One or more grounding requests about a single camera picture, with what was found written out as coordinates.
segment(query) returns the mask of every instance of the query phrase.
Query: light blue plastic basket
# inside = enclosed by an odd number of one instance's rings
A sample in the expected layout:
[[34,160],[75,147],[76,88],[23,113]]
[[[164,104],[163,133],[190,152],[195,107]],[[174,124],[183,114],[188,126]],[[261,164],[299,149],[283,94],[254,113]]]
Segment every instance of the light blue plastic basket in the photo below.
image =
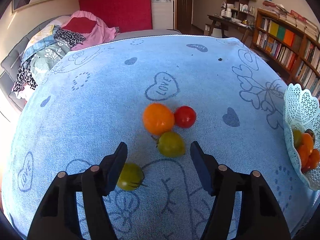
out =
[[293,145],[292,128],[304,132],[311,129],[316,135],[315,148],[320,149],[319,101],[308,89],[290,84],[284,93],[284,138],[292,165],[302,182],[312,190],[320,189],[320,165],[306,174],[301,172],[301,160]]

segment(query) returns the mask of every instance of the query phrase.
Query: yellow book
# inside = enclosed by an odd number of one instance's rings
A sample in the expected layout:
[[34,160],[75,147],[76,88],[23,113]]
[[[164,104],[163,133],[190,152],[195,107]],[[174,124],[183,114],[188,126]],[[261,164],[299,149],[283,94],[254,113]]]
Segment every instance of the yellow book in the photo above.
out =
[[273,36],[277,36],[278,29],[279,29],[279,24],[276,24],[275,22],[271,22],[270,34],[272,34]]

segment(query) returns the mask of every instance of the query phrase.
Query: red panel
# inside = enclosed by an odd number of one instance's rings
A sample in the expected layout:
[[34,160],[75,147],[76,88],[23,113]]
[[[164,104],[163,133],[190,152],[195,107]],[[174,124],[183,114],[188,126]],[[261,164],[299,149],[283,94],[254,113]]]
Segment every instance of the red panel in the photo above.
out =
[[80,10],[93,13],[120,32],[152,29],[151,0],[79,0]]

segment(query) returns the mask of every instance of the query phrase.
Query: scalloped basket rim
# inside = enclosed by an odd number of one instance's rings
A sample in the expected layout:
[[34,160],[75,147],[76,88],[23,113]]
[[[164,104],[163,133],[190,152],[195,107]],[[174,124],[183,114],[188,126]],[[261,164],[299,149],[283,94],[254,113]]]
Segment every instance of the scalloped basket rim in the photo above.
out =
[[[295,85],[293,85],[292,83],[290,83],[289,84],[289,86],[287,87],[287,89],[285,90],[285,92],[284,92],[284,101],[286,100],[286,94],[287,94],[287,90],[289,90],[289,89],[295,89],[295,88],[299,88],[300,89],[300,91],[301,91],[301,93],[300,93],[300,99],[302,98],[302,95],[303,94],[305,94],[305,93],[307,93],[308,94],[308,96],[310,97],[310,98],[312,98],[313,100],[315,100],[316,102],[317,102],[317,105],[318,105],[318,112],[320,112],[320,104],[319,104],[319,100],[318,100],[318,98],[316,98],[316,97],[313,97],[312,96],[312,94],[311,94],[311,92],[310,92],[310,90],[308,90],[308,89],[302,89],[302,87],[300,86],[300,84],[295,84]],[[287,123],[287,121],[286,121],[286,115],[287,115],[287,112],[286,112],[286,107],[285,107],[285,104],[284,104],[284,115],[283,115],[283,117],[284,117],[284,122],[289,126],[289,127],[291,127],[291,124],[288,124]],[[293,151],[294,151],[294,153],[296,154],[296,157],[298,158],[298,160],[299,160],[299,170],[297,171],[296,169],[295,169],[295,167],[294,167],[294,165],[292,164],[292,166],[293,166],[293,168],[294,168],[294,170],[296,171],[296,172],[298,172],[303,178],[305,178],[305,181],[303,181],[304,183],[307,183],[307,186],[311,189],[311,190],[314,190],[314,191],[317,191],[317,190],[320,190],[320,187],[318,188],[318,187],[313,187],[313,186],[311,186],[311,184],[310,184],[310,181],[309,181],[309,179],[301,172],[301,159],[300,159],[300,155],[298,154],[298,152],[297,152],[297,150],[296,150],[296,148],[294,147],[294,144],[293,144],[293,133],[292,133],[292,129],[291,129],[291,133],[290,133],[290,135],[291,135],[291,146],[292,146],[292,149],[293,149]]]

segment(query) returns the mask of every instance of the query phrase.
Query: gray upholstered bed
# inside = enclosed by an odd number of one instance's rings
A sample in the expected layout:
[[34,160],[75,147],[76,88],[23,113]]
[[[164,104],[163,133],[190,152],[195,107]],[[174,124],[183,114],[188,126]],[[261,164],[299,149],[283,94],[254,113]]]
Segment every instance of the gray upholstered bed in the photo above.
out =
[[[60,16],[49,19],[41,24],[39,24],[36,28],[30,31],[26,36],[24,36],[19,43],[14,46],[14,48],[10,51],[9,55],[1,62],[1,67],[4,69],[4,72],[0,75],[0,89],[4,93],[5,97],[12,105],[12,107],[17,111],[21,112],[24,108],[26,101],[25,99],[17,99],[16,95],[11,92],[11,89],[16,81],[17,71],[21,63],[23,52],[30,41],[30,39],[37,34],[40,30],[42,30],[48,23],[52,20],[58,18]],[[168,34],[180,34],[180,32],[176,30],[165,30],[165,29],[157,29],[157,30],[145,30],[145,31],[135,31],[128,33],[121,33],[116,38],[116,40],[124,40],[129,38],[137,38],[137,37],[146,37],[146,36],[156,36],[156,35],[168,35]]]

